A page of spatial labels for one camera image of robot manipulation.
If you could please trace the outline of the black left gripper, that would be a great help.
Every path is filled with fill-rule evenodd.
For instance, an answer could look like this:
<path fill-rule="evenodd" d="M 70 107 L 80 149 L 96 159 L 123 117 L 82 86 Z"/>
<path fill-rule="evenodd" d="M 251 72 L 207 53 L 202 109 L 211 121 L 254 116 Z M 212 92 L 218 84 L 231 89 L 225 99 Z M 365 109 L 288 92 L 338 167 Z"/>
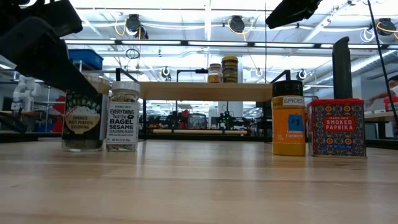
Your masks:
<path fill-rule="evenodd" d="M 71 63 L 59 38 L 82 29 L 68 0 L 36 0 L 31 5 L 30 0 L 1 0 L 1 55 L 15 70 L 63 91 L 95 96 L 98 91 Z"/>

